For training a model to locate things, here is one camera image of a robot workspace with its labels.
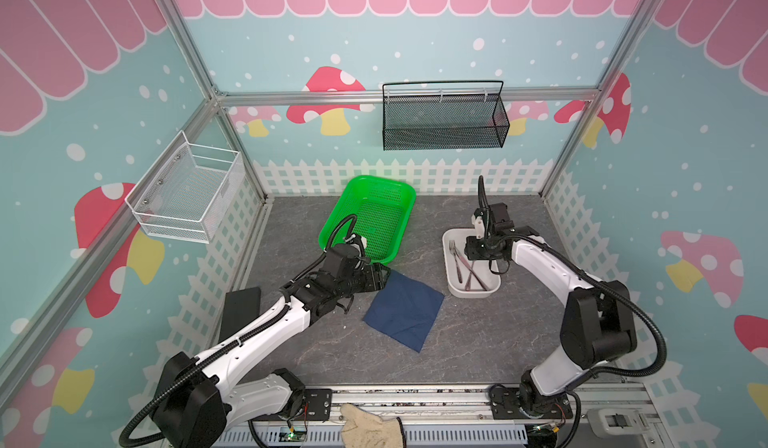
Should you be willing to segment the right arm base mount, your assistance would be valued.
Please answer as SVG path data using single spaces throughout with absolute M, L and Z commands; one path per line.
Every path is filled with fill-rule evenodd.
M 521 387 L 494 384 L 488 388 L 487 394 L 494 420 L 547 419 L 562 422 L 573 417 L 572 405 L 565 393 L 544 396 L 527 384 Z

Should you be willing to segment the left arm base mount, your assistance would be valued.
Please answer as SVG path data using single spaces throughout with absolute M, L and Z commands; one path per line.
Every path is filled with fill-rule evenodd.
M 331 389 L 304 389 L 292 394 L 287 405 L 277 413 L 258 416 L 255 421 L 328 421 L 332 395 Z

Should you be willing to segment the green plastic basket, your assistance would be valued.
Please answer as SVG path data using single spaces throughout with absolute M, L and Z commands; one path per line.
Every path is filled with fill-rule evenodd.
M 416 201 L 407 183 L 370 175 L 349 181 L 323 226 L 318 244 L 325 248 L 333 229 L 347 215 L 357 216 L 354 232 L 367 240 L 366 255 L 388 265 L 397 256 Z

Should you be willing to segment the black flat pad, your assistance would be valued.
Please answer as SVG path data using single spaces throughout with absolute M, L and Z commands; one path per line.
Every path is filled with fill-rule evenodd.
M 261 288 L 252 287 L 226 294 L 218 342 L 231 337 L 261 314 Z

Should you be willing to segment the white plastic tub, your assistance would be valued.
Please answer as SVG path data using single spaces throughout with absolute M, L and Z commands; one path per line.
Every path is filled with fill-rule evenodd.
M 475 237 L 473 229 L 453 228 L 442 236 L 448 290 L 456 298 L 487 298 L 502 284 L 501 276 L 491 271 L 497 268 L 497 262 L 470 260 L 465 254 L 468 237 Z

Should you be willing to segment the dark blue paper napkin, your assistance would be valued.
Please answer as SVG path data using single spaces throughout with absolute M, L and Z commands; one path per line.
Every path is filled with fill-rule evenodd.
M 374 330 L 420 353 L 445 296 L 428 285 L 392 271 L 363 321 Z

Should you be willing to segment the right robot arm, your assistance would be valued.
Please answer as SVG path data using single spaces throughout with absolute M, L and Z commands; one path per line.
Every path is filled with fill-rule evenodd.
M 589 274 L 552 248 L 537 231 L 516 227 L 504 203 L 482 201 L 472 222 L 475 233 L 465 242 L 469 260 L 516 264 L 533 274 L 564 306 L 559 346 L 521 377 L 517 398 L 526 416 L 545 415 L 574 389 L 600 374 L 642 378 L 661 371 L 668 358 L 666 341 L 651 317 L 630 299 L 622 282 Z M 655 342 L 655 358 L 644 368 L 617 368 L 611 363 L 638 346 L 637 320 Z

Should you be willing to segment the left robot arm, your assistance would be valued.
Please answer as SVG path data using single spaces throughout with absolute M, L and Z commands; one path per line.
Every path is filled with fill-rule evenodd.
M 383 289 L 391 269 L 364 264 L 349 273 L 323 270 L 286 283 L 257 319 L 195 356 L 177 353 L 165 364 L 156 393 L 123 428 L 122 447 L 166 440 L 173 447 L 211 447 L 232 425 L 277 414 L 303 387 L 281 369 L 247 390 L 239 382 L 271 352 L 340 307 L 344 298 Z

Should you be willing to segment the beige work glove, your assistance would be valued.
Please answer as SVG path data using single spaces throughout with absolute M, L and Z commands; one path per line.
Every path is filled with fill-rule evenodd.
M 346 448 L 407 446 L 404 427 L 399 417 L 385 419 L 351 404 L 342 405 L 340 414 L 344 418 L 341 437 Z

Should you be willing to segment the grey latch plate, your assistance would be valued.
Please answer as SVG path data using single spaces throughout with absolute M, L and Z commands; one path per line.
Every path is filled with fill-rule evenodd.
M 632 409 L 593 409 L 587 419 L 598 438 L 636 436 L 647 430 L 642 414 Z

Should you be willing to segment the silver fork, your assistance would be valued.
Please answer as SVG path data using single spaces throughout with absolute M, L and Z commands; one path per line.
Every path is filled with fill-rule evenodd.
M 452 255 L 452 258 L 453 258 L 453 261 L 454 261 L 454 264 L 455 264 L 455 271 L 456 271 L 457 280 L 458 280 L 458 283 L 461 285 L 463 283 L 463 275 L 462 275 L 462 271 L 461 271 L 461 267 L 460 267 L 460 260 L 459 260 L 459 255 L 458 255 L 458 252 L 457 252 L 457 247 L 456 247 L 455 241 L 454 240 L 450 240 L 448 246 L 449 246 L 449 251 L 450 251 L 450 253 Z

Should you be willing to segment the black mesh wall basket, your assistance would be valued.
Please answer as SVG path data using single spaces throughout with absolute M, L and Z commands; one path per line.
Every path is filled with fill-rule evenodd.
M 401 81 L 382 85 L 386 151 L 495 149 L 510 120 L 494 80 Z

